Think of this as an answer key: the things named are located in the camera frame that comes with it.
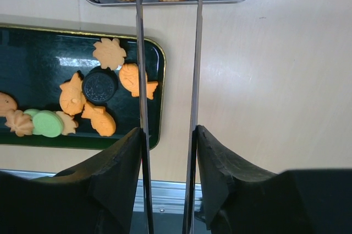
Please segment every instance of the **beige table surface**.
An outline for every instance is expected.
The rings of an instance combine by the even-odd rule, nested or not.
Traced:
[[[274,172],[352,166],[352,0],[247,0],[204,6],[199,123]],[[152,178],[184,181],[195,6],[145,8],[167,55]],[[0,22],[135,34],[134,8],[85,0],[0,0]],[[0,146],[0,168],[57,172],[94,150]]]

